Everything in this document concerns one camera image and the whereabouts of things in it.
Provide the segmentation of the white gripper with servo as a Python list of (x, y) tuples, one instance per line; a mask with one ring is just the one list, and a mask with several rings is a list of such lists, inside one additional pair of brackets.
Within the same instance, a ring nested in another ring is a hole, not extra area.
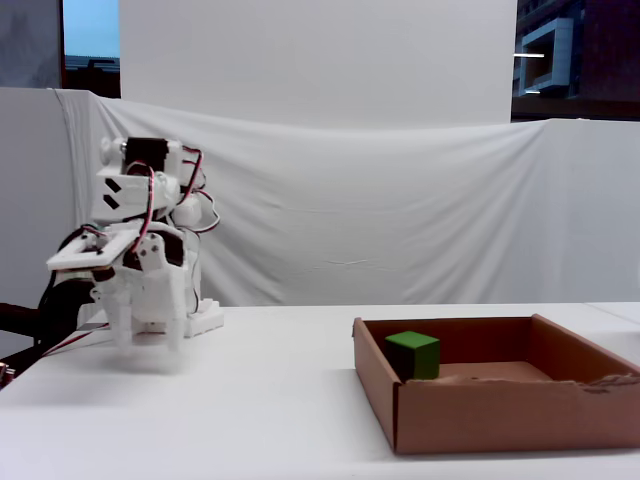
[(116, 276), (95, 284), (92, 298), (102, 307), (113, 341), (120, 351), (132, 347), (131, 293), (124, 280), (138, 280), (133, 288), (132, 316), (144, 327), (164, 327), (172, 353), (181, 350), (187, 320), (185, 234), (174, 227), (149, 227), (140, 238), (139, 227), (118, 227), (122, 243), (115, 257)]

